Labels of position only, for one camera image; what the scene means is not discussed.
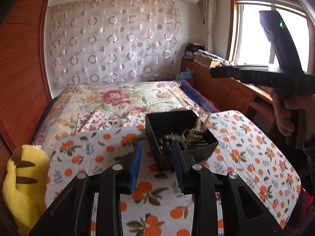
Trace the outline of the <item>right hand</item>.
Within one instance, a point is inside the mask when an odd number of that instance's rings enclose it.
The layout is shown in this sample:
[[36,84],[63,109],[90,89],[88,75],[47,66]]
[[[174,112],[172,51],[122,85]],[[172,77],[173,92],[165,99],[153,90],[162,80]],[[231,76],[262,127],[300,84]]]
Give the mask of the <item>right hand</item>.
[[314,94],[306,96],[294,96],[288,100],[280,101],[277,93],[272,89],[271,98],[273,101],[274,114],[279,131],[284,136],[291,136],[294,131],[294,124],[290,121],[291,110],[303,109],[305,111],[305,141],[314,138]]

